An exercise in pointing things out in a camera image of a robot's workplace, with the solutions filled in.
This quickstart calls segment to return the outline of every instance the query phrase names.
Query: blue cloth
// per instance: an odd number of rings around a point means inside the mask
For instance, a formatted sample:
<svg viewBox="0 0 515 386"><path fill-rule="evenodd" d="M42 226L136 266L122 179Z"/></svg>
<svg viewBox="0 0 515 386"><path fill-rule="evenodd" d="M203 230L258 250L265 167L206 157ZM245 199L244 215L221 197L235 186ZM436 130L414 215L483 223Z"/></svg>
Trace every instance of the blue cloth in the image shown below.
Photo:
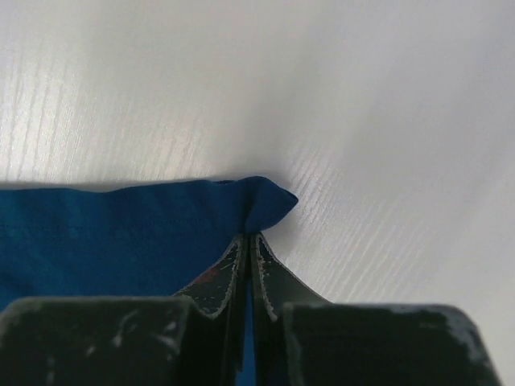
<svg viewBox="0 0 515 386"><path fill-rule="evenodd" d="M0 191L0 310L35 295L170 295L238 233L297 203L263 177L129 187Z"/></svg>

